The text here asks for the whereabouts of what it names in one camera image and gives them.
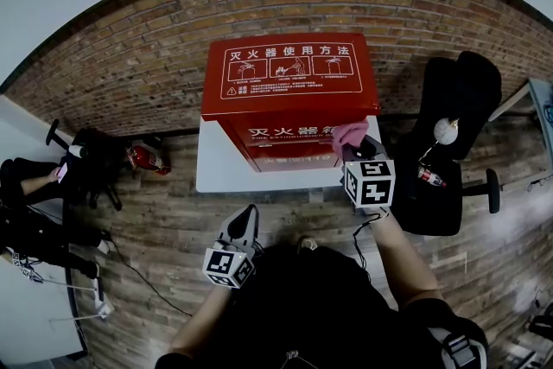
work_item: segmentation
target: pink cloth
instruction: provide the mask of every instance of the pink cloth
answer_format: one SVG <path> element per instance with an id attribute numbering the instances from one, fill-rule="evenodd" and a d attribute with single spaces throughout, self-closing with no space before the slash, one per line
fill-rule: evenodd
<path id="1" fill-rule="evenodd" d="M 336 126 L 332 130 L 333 141 L 332 149 L 342 158 L 342 146 L 346 143 L 351 144 L 354 148 L 358 148 L 369 129 L 369 123 L 367 121 L 358 122 L 355 124 L 343 124 Z"/>

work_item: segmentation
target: black office chair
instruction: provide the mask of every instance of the black office chair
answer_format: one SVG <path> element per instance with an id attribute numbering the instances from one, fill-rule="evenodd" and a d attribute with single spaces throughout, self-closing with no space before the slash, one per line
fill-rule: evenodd
<path id="1" fill-rule="evenodd" d="M 89 206 L 95 209 L 100 193 L 104 192 L 115 209 L 120 211 L 121 201 L 112 184 L 117 180 L 119 170 L 128 164 L 121 160 L 124 158 L 124 146 L 113 137 L 86 128 L 80 130 L 73 140 L 73 145 L 86 148 L 87 156 L 79 158 L 69 152 L 69 145 L 55 133 L 58 124 L 57 119 L 52 123 L 46 137 L 46 145 L 54 140 L 67 153 L 62 161 L 67 163 L 68 171 L 60 183 L 64 199 L 76 205 L 90 195 Z"/>
<path id="2" fill-rule="evenodd" d="M 463 188 L 462 160 L 484 123 L 501 101 L 501 74 L 485 57 L 464 51 L 457 60 L 435 57 L 424 73 L 423 99 L 413 130 L 403 136 L 394 155 L 396 186 L 391 210 L 401 227 L 422 235 L 455 235 L 461 227 L 462 196 L 487 194 L 490 213 L 499 211 L 499 182 L 486 171 L 487 183 Z M 434 127 L 441 118 L 458 118 L 459 135 L 450 145 L 437 144 L 425 157 L 446 187 L 417 177 L 418 159 L 435 143 Z"/>

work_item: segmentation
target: white desk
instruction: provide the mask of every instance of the white desk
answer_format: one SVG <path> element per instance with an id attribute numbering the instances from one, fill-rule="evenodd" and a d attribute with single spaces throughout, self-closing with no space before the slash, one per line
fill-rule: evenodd
<path id="1" fill-rule="evenodd" d="M 380 140 L 377 118 L 367 117 L 367 134 Z M 200 193 L 277 191 L 340 186 L 341 167 L 255 172 L 217 122 L 200 122 L 196 189 Z"/>

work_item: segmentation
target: fire extinguisher box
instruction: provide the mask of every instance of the fire extinguisher box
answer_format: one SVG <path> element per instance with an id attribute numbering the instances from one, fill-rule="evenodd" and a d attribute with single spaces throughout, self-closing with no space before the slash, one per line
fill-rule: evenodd
<path id="1" fill-rule="evenodd" d="M 378 115 L 362 34 L 264 35 L 209 50 L 201 116 L 257 172 L 336 166 L 332 129 Z"/>

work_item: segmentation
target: black and white marker cube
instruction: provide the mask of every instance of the black and white marker cube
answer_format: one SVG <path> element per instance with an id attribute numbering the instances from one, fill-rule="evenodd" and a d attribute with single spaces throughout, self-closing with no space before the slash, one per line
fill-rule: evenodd
<path id="1" fill-rule="evenodd" d="M 253 271 L 253 264 L 243 252 L 207 248 L 202 271 L 212 283 L 240 288 Z"/>
<path id="2" fill-rule="evenodd" d="M 346 162 L 344 166 L 344 188 L 355 207 L 391 205 L 396 183 L 392 160 Z"/>

